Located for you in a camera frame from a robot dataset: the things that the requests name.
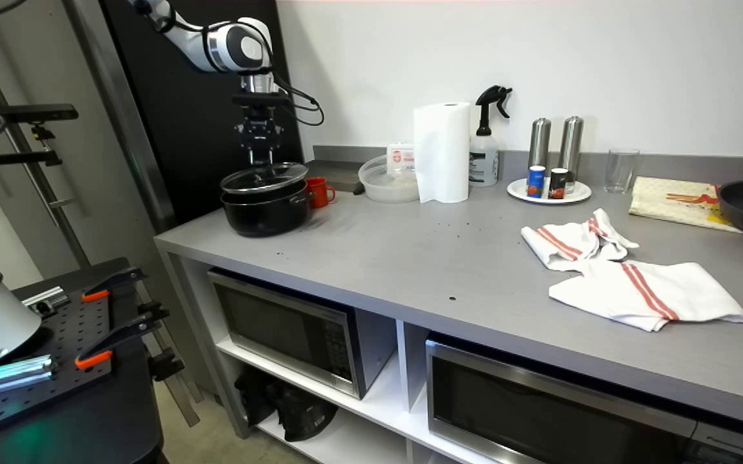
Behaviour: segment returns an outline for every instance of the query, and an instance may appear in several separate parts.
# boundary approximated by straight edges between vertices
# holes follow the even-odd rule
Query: gray countertop
[[[158,236],[181,257],[399,316],[491,348],[743,419],[743,324],[667,324],[642,333],[546,295],[546,270],[523,223],[580,221],[607,209],[648,263],[701,263],[743,304],[743,234],[626,217],[625,195],[531,206],[500,187],[467,203],[376,203],[341,192],[282,236],[238,236],[221,210]]]

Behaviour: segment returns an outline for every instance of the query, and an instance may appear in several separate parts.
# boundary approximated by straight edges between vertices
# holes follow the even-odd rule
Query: microwave
[[[394,320],[208,270],[230,338],[342,395],[363,397],[394,352]]]
[[[428,428],[495,460],[743,464],[743,433],[594,378],[444,338],[425,360]]]

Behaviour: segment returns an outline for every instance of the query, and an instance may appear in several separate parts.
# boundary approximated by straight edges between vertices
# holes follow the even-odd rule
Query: white plate
[[[546,195],[537,197],[537,195],[527,195],[527,177],[519,177],[519,181],[505,186],[505,192],[511,192],[519,201],[528,201],[528,203],[580,203],[580,201],[586,201],[594,192],[594,187],[589,187],[586,183],[576,181],[576,186],[567,187],[566,197],[546,197]]]

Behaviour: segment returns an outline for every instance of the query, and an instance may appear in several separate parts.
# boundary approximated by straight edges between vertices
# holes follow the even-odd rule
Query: spray bottle
[[[473,150],[469,150],[469,183],[473,186],[492,186],[498,181],[500,169],[498,169],[498,147],[495,147],[492,128],[491,128],[491,102],[495,102],[502,119],[509,119],[502,107],[509,94],[511,94],[511,87],[492,84],[484,92],[480,92],[480,97],[475,101],[475,106],[480,106],[480,124],[477,124]]]

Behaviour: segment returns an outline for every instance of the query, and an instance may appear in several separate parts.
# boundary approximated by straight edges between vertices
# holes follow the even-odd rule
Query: clear plastic container
[[[367,159],[359,177],[368,197],[376,201],[415,201],[418,177],[415,165],[399,165],[398,173],[388,173],[388,154]]]

